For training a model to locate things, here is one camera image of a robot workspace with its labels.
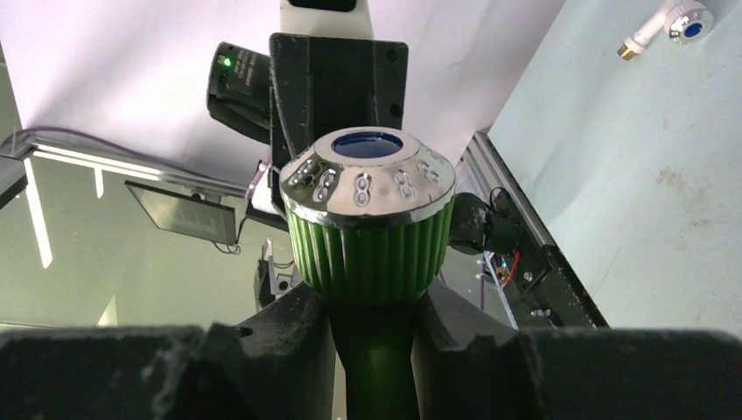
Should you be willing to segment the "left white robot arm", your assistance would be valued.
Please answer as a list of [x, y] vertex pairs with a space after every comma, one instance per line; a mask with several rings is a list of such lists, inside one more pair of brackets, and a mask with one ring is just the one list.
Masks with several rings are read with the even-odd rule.
[[403, 125], [409, 48], [403, 42], [277, 32], [269, 54], [222, 42], [206, 105], [219, 123], [269, 147], [282, 167], [320, 137]]

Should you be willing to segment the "white plastic faucet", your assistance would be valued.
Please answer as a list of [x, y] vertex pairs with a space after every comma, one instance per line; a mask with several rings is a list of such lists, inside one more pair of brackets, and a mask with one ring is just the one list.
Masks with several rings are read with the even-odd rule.
[[617, 55], [622, 60], [632, 60], [643, 54], [660, 32], [676, 46], [692, 44], [706, 36], [714, 23], [712, 11], [700, 1], [664, 1], [647, 22], [623, 40]]

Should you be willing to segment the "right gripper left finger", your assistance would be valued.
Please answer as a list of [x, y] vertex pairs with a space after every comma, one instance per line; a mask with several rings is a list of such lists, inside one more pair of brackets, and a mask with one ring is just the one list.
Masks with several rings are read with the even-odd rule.
[[331, 418], [335, 357], [326, 309], [305, 284], [239, 325], [212, 325], [202, 344], [227, 419]]

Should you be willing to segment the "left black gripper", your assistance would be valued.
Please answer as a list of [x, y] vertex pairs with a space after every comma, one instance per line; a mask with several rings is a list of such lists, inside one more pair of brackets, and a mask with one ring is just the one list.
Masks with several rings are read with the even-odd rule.
[[276, 168], [335, 130], [403, 126], [405, 43], [274, 33], [269, 55]]

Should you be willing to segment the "green plastic faucet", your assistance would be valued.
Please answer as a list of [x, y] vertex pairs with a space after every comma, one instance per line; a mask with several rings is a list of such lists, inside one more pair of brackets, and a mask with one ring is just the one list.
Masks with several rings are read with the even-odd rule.
[[417, 419], [415, 313], [445, 259], [455, 170], [398, 129], [326, 134], [280, 172], [292, 250], [328, 312], [351, 419]]

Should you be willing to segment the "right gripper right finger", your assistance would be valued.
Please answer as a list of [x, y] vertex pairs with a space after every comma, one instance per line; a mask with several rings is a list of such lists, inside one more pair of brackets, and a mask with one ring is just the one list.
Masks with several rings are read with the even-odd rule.
[[443, 283], [432, 284], [416, 311], [412, 367], [422, 419], [525, 419], [519, 339]]

